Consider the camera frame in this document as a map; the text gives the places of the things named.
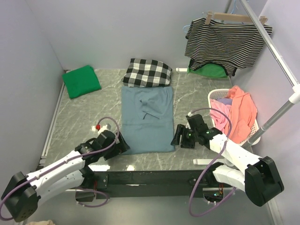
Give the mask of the blue t shirt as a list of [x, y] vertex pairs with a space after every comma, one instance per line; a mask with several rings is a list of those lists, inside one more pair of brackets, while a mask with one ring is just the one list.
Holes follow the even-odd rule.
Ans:
[[173, 88], [121, 89], [121, 133], [130, 149], [124, 155], [173, 152]]

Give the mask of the black white checkered shirt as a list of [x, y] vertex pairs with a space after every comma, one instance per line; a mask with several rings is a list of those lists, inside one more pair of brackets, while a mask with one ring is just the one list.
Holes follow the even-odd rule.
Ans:
[[128, 87], [152, 88], [169, 86], [173, 69], [158, 60], [132, 58], [122, 78]]

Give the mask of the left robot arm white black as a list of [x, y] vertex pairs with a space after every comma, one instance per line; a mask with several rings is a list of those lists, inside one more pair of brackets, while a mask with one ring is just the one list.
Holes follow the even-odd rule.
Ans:
[[130, 147], [121, 133], [100, 132], [79, 144], [73, 151], [53, 164], [27, 175], [16, 173], [1, 196], [1, 207], [6, 207], [11, 219], [22, 222], [50, 198], [71, 188], [89, 191], [97, 188], [98, 177], [90, 165], [100, 158], [118, 156]]

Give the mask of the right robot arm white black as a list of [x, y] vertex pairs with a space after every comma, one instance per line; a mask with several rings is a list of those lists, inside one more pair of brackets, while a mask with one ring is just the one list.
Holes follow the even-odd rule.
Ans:
[[283, 192], [284, 185], [272, 158], [255, 155], [217, 128], [208, 128], [199, 114], [187, 116], [187, 123], [177, 125], [171, 145], [193, 149], [199, 143], [232, 164], [212, 160], [201, 173], [206, 184], [223, 183], [242, 190], [259, 207]]

